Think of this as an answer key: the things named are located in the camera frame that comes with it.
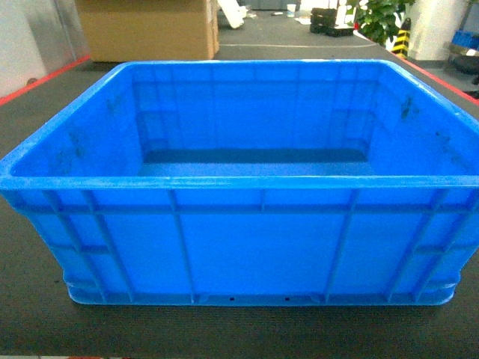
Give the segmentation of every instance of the potted plant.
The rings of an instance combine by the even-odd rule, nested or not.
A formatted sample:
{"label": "potted plant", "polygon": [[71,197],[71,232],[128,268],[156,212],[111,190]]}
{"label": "potted plant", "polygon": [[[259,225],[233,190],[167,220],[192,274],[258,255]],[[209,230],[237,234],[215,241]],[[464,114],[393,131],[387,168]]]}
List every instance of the potted plant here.
{"label": "potted plant", "polygon": [[407,4],[416,0],[347,0],[347,4],[356,7],[356,22],[360,32],[381,46],[387,39],[393,40],[399,28],[396,15],[402,20]]}

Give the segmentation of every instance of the red floor line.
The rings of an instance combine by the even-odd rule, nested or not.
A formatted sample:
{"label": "red floor line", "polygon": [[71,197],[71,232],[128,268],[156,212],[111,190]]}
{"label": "red floor line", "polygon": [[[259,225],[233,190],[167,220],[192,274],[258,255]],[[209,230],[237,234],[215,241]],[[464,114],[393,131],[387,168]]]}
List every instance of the red floor line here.
{"label": "red floor line", "polygon": [[77,60],[75,62],[72,62],[71,64],[68,64],[67,66],[62,67],[61,69],[58,69],[58,70],[54,71],[53,73],[50,73],[49,75],[46,75],[46,76],[42,77],[41,79],[35,81],[31,85],[27,85],[24,88],[20,88],[19,90],[15,91],[15,92],[7,95],[7,96],[0,97],[0,106],[4,105],[7,102],[10,102],[12,99],[17,98],[18,96],[23,95],[24,93],[29,92],[32,88],[36,88],[37,86],[40,86],[41,84],[44,84],[45,82],[49,81],[50,79],[53,79],[54,77],[66,72],[70,69],[73,69],[75,66],[80,65],[81,63],[83,63],[83,62],[85,62],[89,59],[90,59],[90,55],[86,55],[86,56],[80,58],[79,60]]}
{"label": "red floor line", "polygon": [[442,86],[444,86],[445,88],[453,91],[454,93],[458,94],[459,96],[461,96],[463,99],[467,99],[468,101],[474,103],[475,105],[479,105],[479,99],[475,99],[474,97],[471,97],[469,96],[468,94],[464,93],[463,91],[461,91],[459,88],[456,88],[454,87],[453,85],[451,84],[448,84],[446,81],[440,79],[439,77],[433,75],[432,73],[429,73],[427,72],[426,70],[424,69],[421,69],[419,66],[417,65],[414,65],[412,62],[410,61],[407,61],[407,60],[404,60],[403,58],[400,58],[401,60],[403,60],[404,62],[406,62],[410,67],[412,67],[413,69],[419,71],[420,73],[426,75],[427,77],[429,77],[430,79],[438,82],[439,84],[441,84]]}

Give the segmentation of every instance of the blue plastic crate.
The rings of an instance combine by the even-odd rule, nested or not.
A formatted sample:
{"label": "blue plastic crate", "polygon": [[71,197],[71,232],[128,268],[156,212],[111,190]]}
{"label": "blue plastic crate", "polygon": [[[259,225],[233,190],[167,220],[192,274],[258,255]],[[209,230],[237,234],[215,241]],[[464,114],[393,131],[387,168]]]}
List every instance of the blue plastic crate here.
{"label": "blue plastic crate", "polygon": [[116,67],[0,162],[85,304],[441,304],[479,124],[385,61]]}
{"label": "blue plastic crate", "polygon": [[452,43],[469,49],[479,48],[479,34],[470,31],[456,31]]}

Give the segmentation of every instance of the crate base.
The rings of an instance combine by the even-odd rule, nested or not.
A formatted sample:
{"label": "crate base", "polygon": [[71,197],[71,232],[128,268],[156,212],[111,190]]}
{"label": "crate base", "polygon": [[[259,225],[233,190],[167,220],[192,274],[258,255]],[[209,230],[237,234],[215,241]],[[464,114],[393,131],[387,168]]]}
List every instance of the crate base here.
{"label": "crate base", "polygon": [[139,176],[373,176],[358,150],[164,150]]}
{"label": "crate base", "polygon": [[385,306],[385,305],[441,305],[454,296],[455,285],[419,298],[409,293],[387,295],[360,294],[334,295],[292,294],[292,295],[175,295],[175,294],[135,294],[132,299],[127,294],[104,294],[90,289],[68,287],[68,294],[79,304],[113,305],[193,305],[217,307],[314,307],[314,306]]}

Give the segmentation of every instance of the dark table surface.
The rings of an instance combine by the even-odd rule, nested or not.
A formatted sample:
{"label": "dark table surface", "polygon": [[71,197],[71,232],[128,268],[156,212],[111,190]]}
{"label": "dark table surface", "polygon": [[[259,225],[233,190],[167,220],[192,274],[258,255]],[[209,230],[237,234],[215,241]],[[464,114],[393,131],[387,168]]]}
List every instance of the dark table surface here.
{"label": "dark table surface", "polygon": [[[479,107],[358,37],[259,13],[224,26],[216,58],[381,58],[479,117]],[[0,107],[0,157],[113,64],[85,63]],[[0,199],[0,354],[136,358],[479,358],[479,255],[441,307],[107,307],[73,303],[30,223]]]}

